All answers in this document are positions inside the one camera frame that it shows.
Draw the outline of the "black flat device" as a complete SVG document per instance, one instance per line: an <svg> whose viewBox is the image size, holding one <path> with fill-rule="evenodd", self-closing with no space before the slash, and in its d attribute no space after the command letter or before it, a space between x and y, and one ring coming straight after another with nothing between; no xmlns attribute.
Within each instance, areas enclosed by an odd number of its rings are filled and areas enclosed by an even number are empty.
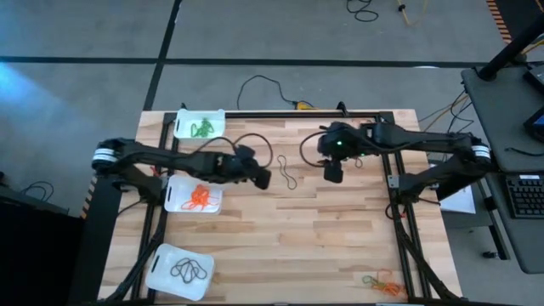
<svg viewBox="0 0 544 306"><path fill-rule="evenodd" d="M534 88L544 91L544 65L536 65L524 73L524 80Z"/></svg>

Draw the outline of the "black cabinet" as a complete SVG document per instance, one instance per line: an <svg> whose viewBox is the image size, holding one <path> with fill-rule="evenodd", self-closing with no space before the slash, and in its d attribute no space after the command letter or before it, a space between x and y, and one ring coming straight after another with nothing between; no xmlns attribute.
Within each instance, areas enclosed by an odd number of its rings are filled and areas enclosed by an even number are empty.
<svg viewBox="0 0 544 306"><path fill-rule="evenodd" d="M0 186L0 306L66 306L83 224Z"/></svg>

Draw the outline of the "black aluminium rig frame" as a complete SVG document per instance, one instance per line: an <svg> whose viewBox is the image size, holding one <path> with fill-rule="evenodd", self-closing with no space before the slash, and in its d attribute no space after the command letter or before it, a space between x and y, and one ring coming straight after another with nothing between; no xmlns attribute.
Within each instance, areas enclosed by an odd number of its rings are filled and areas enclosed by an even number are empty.
<svg viewBox="0 0 544 306"><path fill-rule="evenodd" d="M144 244L161 228L167 244L213 256L215 269L203 302L209 304L297 304L403 302L410 295L435 296L429 281L396 240L387 176L428 167L422 152L363 157L343 166L341 184L323 179L315 167L316 134L334 121L359 125L388 119L418 127L413 110L231 111L225 135L251 146L272 172L269 188L252 184L225 188L219 214L187 215L139 203L125 194L113 229L99 288L109 297L133 267ZM289 190L278 155L297 180ZM405 295L389 296L364 284L379 269L391 269Z"/></svg>

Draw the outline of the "black diagonal pole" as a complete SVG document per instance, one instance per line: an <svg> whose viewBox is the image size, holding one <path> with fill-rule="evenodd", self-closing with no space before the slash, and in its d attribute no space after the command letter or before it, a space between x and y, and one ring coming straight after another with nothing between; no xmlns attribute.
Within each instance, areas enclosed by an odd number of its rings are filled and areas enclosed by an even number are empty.
<svg viewBox="0 0 544 306"><path fill-rule="evenodd" d="M496 77L496 73L514 60L527 47L544 33L544 13L541 13L535 21L514 38L499 54L487 65L477 71L480 79L489 81Z"/></svg>

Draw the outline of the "white plastic basket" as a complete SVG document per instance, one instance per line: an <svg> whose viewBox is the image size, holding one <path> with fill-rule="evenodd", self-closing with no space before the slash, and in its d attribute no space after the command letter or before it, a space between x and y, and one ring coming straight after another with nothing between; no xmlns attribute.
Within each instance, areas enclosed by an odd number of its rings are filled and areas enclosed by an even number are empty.
<svg viewBox="0 0 544 306"><path fill-rule="evenodd" d="M191 198L191 193L198 184L207 186L211 190L212 196L220 199L219 205L204 208L202 211L183 210L181 206ZM218 184L209 184L196 178L175 174L168 180L164 207L170 213L219 214L222 207L223 194L224 189Z"/></svg>
<svg viewBox="0 0 544 306"><path fill-rule="evenodd" d="M202 268L207 271L207 278L204 280L193 280L189 284L184 284L180 277L172 277L170 275L171 268L183 258L198 261ZM144 283L150 289L196 302L204 298L212 282L214 269L215 261L213 256L190 252L163 243L156 249Z"/></svg>
<svg viewBox="0 0 544 306"><path fill-rule="evenodd" d="M190 126L192 123L201 124L203 118L207 118L213 125L214 133L207 138L192 138L190 136ZM173 127L173 136L177 139L214 139L224 135L226 128L225 111L218 110L186 110L180 109L177 112Z"/></svg>

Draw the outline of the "white paper sheet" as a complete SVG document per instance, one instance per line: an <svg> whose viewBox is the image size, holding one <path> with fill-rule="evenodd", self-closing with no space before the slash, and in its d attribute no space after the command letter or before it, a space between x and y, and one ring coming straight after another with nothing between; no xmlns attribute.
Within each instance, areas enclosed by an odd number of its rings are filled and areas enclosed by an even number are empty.
<svg viewBox="0 0 544 306"><path fill-rule="evenodd" d="M468 214L476 213L471 186L458 190L455 194L440 200L439 203L442 211Z"/></svg>

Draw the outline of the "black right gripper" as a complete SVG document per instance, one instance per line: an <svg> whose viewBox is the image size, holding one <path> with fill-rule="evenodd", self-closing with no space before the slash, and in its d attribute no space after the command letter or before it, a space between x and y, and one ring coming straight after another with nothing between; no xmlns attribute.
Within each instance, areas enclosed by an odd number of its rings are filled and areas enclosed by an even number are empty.
<svg viewBox="0 0 544 306"><path fill-rule="evenodd" d="M342 183L342 161L357 156L363 156L360 130L347 123L343 131L343 144L329 147L319 147L319 153L326 157L323 161L324 179L333 183Z"/></svg>

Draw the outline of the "orange black striped platform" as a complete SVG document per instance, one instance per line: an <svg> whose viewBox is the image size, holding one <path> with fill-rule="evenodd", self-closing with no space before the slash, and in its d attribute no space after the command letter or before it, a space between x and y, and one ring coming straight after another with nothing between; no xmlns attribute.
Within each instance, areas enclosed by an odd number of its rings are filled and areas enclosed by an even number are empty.
<svg viewBox="0 0 544 306"><path fill-rule="evenodd" d="M544 14L544 0L485 1L504 43L510 43Z"/></svg>

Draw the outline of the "black tablet blue screen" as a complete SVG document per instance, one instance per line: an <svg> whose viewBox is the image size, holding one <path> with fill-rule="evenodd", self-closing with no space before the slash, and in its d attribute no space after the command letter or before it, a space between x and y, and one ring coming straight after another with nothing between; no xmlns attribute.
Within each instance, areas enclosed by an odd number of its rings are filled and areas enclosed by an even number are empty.
<svg viewBox="0 0 544 306"><path fill-rule="evenodd" d="M544 143L544 107L524 122L524 130L531 138Z"/></svg>

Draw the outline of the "black keyboard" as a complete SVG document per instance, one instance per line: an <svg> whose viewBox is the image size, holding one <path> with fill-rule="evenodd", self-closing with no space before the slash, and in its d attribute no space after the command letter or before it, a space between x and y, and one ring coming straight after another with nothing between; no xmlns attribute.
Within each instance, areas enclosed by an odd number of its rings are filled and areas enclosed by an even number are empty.
<svg viewBox="0 0 544 306"><path fill-rule="evenodd" d="M544 178L536 174L506 176L513 218L544 219Z"/></svg>

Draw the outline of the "grey desk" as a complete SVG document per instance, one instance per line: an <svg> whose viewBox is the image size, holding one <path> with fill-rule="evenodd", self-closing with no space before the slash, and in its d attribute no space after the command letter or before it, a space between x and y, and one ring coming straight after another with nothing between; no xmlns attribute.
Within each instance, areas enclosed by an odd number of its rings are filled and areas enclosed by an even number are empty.
<svg viewBox="0 0 544 306"><path fill-rule="evenodd" d="M475 69L462 82L500 169L485 176L515 258L526 274L544 274L544 218L515 218L507 196L507 176L544 180L544 144L532 139L524 122L544 107L544 94L524 79L524 67L504 68L490 81Z"/></svg>

